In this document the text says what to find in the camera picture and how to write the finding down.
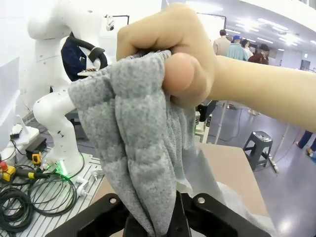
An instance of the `blue shirt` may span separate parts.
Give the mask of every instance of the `blue shirt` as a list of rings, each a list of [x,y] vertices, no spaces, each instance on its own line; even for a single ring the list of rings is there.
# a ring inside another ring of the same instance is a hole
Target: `blue shirt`
[[[238,59],[241,61],[247,61],[248,56],[245,50],[241,47],[240,43],[231,43],[228,48],[226,57]]]
[[[79,78],[78,73],[85,70],[85,65],[80,61],[80,57],[86,58],[81,49],[74,44],[69,38],[61,49],[61,56],[67,75],[71,81]]]

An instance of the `plastic stool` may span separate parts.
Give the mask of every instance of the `plastic stool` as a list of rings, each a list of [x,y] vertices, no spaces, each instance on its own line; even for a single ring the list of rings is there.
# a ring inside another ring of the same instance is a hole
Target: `plastic stool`
[[[253,147],[247,147],[250,141],[253,141],[255,143]],[[267,165],[272,143],[272,137],[270,137],[267,133],[263,131],[255,131],[250,134],[248,141],[243,147],[243,150],[251,151],[249,155],[246,152],[245,154],[252,170],[255,170],[256,167],[260,164],[264,164],[264,167]],[[267,147],[269,148],[268,153],[263,152],[263,150]]]

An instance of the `person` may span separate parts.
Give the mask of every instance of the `person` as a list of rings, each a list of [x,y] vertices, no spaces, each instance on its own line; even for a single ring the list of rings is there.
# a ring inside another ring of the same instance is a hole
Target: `person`
[[[263,43],[262,45],[260,45],[259,49],[260,50],[258,51],[258,53],[248,59],[248,62],[269,65],[269,47]]]
[[[227,57],[247,61],[248,56],[240,44],[240,36],[234,36],[231,45],[228,48]]]
[[[74,44],[68,37],[61,49],[61,56],[65,71],[71,81],[80,79],[78,73],[85,70],[86,65],[81,62],[81,58],[86,58],[82,50]]]
[[[117,60],[140,49],[171,51],[162,88],[182,108],[205,99],[236,101],[316,132],[316,110],[311,110],[316,107],[316,75],[216,56],[198,15],[185,4],[170,4],[122,27],[117,42]]]
[[[310,138],[312,137],[312,132],[309,131],[305,131],[304,135],[302,136],[301,140],[299,142],[296,142],[295,144],[300,148],[303,149],[306,144],[308,143],[308,141],[310,140]],[[316,151],[316,138],[313,142],[313,144],[310,147],[306,148],[306,152],[309,156],[311,156],[313,154],[313,152]]]
[[[246,52],[247,54],[247,60],[253,55],[253,53],[250,51],[249,49],[249,45],[250,45],[250,42],[246,39],[244,39],[241,43],[241,46],[243,47],[243,50]]]
[[[220,37],[214,40],[213,48],[216,55],[226,56],[231,42],[226,38],[226,31],[219,31]]]

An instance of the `red button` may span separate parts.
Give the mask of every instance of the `red button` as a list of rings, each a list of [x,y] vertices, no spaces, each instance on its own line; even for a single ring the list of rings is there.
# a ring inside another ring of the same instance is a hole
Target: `red button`
[[[0,162],[0,168],[2,169],[2,171],[7,171],[8,170],[8,165],[6,164],[5,161],[1,161]]]

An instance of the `robotic arm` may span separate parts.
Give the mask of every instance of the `robotic arm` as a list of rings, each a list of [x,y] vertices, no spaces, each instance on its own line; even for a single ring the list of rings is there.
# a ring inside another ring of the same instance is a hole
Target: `robotic arm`
[[[83,160],[77,148],[74,127],[65,118],[65,114],[75,107],[67,93],[71,81],[61,58],[61,39],[73,32],[72,40],[89,59],[87,67],[101,69],[107,66],[111,62],[99,47],[98,40],[104,17],[90,8],[89,0],[42,2],[43,6],[38,6],[40,12],[29,20],[28,32],[36,40],[38,81],[42,86],[51,86],[53,93],[37,100],[33,113],[53,138],[54,147],[46,156],[46,162],[59,162],[64,175],[74,175],[81,169]],[[106,18],[106,28],[112,30],[113,18]]]

